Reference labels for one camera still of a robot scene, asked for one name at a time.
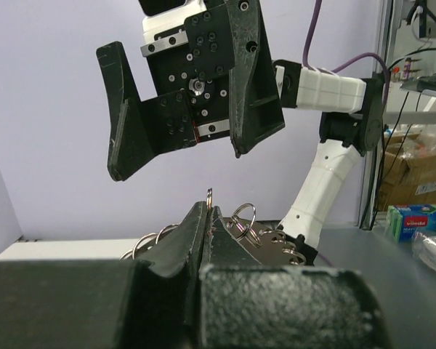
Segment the metal disc with keyrings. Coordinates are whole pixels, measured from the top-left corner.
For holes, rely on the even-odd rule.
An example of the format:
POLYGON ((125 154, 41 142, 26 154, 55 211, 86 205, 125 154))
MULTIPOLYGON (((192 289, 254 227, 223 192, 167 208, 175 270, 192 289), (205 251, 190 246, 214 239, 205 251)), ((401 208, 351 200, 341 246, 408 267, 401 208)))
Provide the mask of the metal disc with keyrings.
POLYGON ((270 229, 255 221, 253 204, 240 205, 231 217, 224 217, 226 228, 262 265, 309 266, 317 251, 306 245, 303 235, 287 236, 281 228, 270 229))

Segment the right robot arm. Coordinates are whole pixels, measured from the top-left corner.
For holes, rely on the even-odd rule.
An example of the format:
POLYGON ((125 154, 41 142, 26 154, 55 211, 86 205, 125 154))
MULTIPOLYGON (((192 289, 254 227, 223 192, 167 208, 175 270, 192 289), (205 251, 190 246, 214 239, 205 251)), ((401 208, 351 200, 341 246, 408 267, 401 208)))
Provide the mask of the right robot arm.
POLYGON ((389 73, 369 79, 274 60, 258 1, 142 1, 157 95, 143 100, 119 41, 99 47, 108 99, 108 172, 124 181, 155 157, 229 137, 237 156, 282 130, 283 110, 322 113, 310 171, 274 229, 233 212, 225 231, 263 265, 312 265, 320 232, 355 163, 376 149, 389 73))

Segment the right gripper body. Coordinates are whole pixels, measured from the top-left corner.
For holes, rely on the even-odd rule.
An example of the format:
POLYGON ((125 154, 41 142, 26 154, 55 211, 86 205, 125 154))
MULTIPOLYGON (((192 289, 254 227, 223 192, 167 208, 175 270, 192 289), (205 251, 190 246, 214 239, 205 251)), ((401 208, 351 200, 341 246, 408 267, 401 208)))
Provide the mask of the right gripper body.
POLYGON ((143 102, 154 149, 181 149, 226 137, 234 66, 223 1, 141 1, 142 56, 157 96, 143 102))

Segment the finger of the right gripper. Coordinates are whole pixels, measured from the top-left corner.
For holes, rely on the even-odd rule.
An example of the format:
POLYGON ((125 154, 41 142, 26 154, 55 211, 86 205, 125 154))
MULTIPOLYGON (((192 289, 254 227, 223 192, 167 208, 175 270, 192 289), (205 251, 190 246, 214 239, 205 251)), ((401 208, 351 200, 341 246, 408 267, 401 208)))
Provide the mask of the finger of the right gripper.
POLYGON ((285 126, 259 1, 226 1, 235 66, 229 72, 230 139, 241 157, 285 126))
POLYGON ((142 101, 120 41, 96 50, 110 114, 108 172, 125 181, 156 156, 196 145, 184 90, 142 101))

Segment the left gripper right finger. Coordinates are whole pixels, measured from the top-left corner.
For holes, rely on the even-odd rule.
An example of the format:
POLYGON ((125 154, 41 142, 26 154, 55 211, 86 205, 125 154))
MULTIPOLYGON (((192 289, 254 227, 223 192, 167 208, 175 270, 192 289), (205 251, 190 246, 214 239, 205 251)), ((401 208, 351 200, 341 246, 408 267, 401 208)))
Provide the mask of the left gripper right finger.
POLYGON ((214 206, 208 214, 203 238, 201 270, 211 268, 250 268, 263 265, 237 241, 226 228, 221 209, 214 206))

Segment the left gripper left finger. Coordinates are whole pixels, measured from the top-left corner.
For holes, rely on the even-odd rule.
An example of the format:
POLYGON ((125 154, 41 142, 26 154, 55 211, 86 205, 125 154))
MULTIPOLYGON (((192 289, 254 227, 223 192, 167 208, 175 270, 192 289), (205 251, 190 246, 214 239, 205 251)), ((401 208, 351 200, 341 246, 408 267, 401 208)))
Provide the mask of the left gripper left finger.
POLYGON ((204 201, 198 201, 173 232, 133 263, 134 279, 194 279, 206 228, 207 206, 204 201))

